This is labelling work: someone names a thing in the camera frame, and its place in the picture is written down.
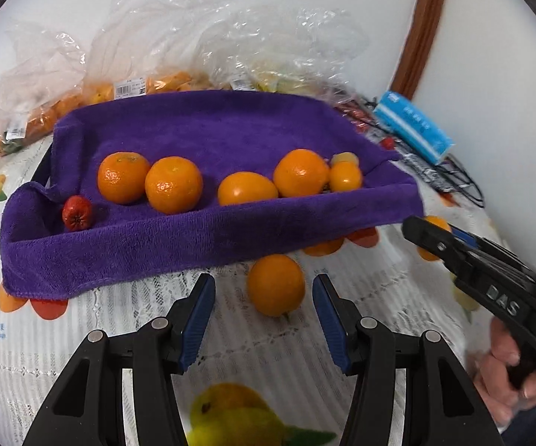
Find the person's right hand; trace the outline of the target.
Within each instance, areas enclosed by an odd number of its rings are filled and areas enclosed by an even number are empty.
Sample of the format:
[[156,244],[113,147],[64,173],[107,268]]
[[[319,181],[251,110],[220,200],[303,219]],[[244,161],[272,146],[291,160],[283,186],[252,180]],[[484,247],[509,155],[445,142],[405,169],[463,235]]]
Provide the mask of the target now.
[[520,349],[505,324],[494,317],[490,324],[490,349],[476,366],[474,384],[493,420],[500,428],[507,427],[520,411],[536,406],[536,371],[520,389],[509,381],[508,368],[519,364]]

